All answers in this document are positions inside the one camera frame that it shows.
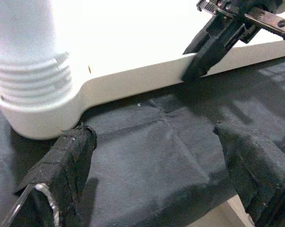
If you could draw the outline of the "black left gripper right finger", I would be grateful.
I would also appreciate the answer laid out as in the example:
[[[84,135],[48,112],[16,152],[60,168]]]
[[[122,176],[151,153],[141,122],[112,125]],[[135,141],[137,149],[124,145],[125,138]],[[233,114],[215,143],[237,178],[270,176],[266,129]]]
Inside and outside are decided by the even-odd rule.
[[[218,122],[226,168],[256,227],[285,227],[285,153],[257,130]]]

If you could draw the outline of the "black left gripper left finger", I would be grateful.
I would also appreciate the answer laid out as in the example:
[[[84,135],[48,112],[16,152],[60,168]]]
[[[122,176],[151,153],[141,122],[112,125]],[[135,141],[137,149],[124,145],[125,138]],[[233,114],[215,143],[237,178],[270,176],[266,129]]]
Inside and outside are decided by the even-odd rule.
[[[64,131],[17,186],[19,197],[1,226],[82,227],[78,207],[96,147],[90,126]]]

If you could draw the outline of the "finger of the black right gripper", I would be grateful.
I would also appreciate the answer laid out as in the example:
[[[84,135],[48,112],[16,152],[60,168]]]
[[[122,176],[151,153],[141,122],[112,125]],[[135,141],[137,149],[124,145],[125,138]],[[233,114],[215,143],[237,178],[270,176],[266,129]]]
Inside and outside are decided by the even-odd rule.
[[[210,47],[209,45],[210,35],[205,30],[202,29],[198,32],[198,34],[193,38],[191,43],[184,50],[183,54],[197,53],[201,55],[206,52],[206,50]]]
[[[210,47],[201,55],[194,53],[182,76],[184,82],[206,75],[237,43],[245,30],[243,22],[227,16],[213,16],[202,29],[210,35]]]

